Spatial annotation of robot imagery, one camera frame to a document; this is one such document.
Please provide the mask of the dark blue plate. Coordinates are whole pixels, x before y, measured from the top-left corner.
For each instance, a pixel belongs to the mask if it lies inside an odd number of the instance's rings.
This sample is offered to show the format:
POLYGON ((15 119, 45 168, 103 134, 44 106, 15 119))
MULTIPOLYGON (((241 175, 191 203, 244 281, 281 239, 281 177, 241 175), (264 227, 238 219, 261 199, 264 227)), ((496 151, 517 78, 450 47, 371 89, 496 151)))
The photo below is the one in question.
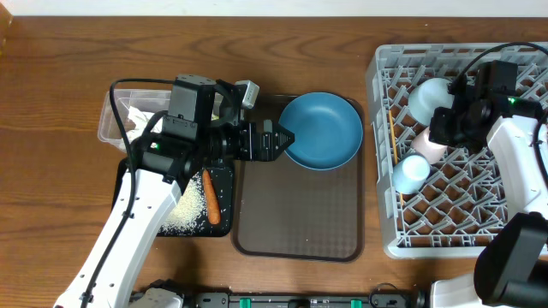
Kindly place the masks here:
POLYGON ((282 111, 279 124, 295 135, 286 150, 300 166, 313 170, 336 169, 360 149, 363 125, 356 108, 345 98, 328 92, 309 92, 293 99, 282 111))

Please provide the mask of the light blue bowl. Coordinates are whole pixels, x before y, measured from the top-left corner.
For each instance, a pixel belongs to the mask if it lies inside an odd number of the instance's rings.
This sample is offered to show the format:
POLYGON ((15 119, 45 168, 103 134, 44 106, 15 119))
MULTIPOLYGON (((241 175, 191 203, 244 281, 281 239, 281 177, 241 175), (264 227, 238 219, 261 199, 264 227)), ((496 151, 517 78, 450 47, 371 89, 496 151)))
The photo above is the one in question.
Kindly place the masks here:
POLYGON ((450 81, 442 78, 426 80, 408 96, 411 116, 421 125, 428 127, 438 107, 450 109, 454 96, 449 94, 450 81))

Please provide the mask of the pink cup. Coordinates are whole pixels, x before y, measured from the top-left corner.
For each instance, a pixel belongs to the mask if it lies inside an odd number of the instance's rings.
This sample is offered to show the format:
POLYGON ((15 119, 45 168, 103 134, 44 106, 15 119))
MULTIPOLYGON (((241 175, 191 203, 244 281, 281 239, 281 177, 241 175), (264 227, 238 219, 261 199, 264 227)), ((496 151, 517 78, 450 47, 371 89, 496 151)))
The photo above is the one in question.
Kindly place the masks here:
POLYGON ((440 145, 429 140, 430 128, 427 127, 412 141, 411 148, 421 154, 429 164, 435 164, 442 159, 447 145, 440 145))

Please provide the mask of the orange carrot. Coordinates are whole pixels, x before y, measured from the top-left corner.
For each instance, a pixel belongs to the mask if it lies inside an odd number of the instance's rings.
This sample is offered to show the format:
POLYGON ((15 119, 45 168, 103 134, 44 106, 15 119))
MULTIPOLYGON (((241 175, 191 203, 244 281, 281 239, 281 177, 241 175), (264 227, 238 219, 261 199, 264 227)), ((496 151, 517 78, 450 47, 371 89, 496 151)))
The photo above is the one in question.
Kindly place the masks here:
POLYGON ((218 225, 221 221, 221 212, 217 201, 217 194, 207 169, 204 169, 202 173, 202 185, 207 207, 208 222, 212 225, 218 225))

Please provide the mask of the light blue cup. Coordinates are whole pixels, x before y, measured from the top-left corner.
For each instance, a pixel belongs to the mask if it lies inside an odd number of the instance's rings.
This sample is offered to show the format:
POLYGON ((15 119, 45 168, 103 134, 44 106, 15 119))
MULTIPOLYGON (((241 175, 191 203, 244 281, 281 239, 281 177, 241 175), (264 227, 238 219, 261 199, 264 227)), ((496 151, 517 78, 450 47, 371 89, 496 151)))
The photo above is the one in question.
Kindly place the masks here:
POLYGON ((410 155, 395 166, 392 185, 401 194, 417 193, 424 185, 430 171, 430 164, 423 156, 410 155))

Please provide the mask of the white cooked rice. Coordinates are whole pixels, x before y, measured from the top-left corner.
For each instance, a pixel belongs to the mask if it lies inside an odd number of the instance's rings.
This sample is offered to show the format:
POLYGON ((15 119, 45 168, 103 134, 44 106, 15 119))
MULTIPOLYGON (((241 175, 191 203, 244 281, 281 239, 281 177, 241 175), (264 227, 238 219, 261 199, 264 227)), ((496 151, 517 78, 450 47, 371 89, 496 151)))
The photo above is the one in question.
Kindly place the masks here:
POLYGON ((231 169, 208 168, 207 170, 217 194, 221 212, 220 223, 212 225, 208 222, 201 170, 191 178, 179 203, 160 227, 158 236, 223 237, 229 233, 232 225, 234 173, 231 169))

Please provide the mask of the white napkin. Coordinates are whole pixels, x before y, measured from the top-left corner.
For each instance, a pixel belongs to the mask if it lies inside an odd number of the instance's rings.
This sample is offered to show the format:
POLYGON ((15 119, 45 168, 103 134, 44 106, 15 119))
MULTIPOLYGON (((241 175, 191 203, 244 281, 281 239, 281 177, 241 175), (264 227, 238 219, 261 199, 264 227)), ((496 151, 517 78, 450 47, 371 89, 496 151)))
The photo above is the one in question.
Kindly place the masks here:
MULTIPOLYGON (((130 144, 144 133, 146 125, 154 115, 155 113, 141 111, 135 107, 129 107, 128 114, 125 117, 120 115, 130 144)), ((160 118, 160 120, 158 120, 158 122, 154 125, 151 133, 161 133, 162 122, 163 120, 160 118)), ((125 145, 122 137, 119 137, 116 140, 115 147, 125 152, 125 145)))

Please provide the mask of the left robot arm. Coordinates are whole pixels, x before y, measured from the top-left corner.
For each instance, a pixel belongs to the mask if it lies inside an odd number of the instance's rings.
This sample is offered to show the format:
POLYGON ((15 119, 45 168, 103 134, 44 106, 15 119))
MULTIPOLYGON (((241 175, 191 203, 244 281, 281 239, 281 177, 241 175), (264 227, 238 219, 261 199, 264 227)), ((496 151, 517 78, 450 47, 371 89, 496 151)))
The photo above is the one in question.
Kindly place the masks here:
POLYGON ((57 307, 126 307, 152 242, 191 178, 206 163, 225 160, 270 162, 295 141, 283 126, 266 120, 259 132, 242 120, 258 86, 251 81, 180 74, 166 110, 153 115, 130 141, 116 202, 78 275, 57 299, 57 307))

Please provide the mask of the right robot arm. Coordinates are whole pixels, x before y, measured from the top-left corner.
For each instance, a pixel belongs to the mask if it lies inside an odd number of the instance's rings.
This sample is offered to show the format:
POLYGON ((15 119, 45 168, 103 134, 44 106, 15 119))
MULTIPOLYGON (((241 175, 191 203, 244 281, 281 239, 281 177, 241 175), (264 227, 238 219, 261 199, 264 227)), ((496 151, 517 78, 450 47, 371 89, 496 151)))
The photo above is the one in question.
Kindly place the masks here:
POLYGON ((474 272, 432 284, 431 307, 545 307, 547 131, 540 103, 518 98, 518 66, 479 65, 473 85, 450 84, 451 107, 435 109, 429 140, 472 152, 488 149, 502 179, 509 220, 477 257, 474 272))

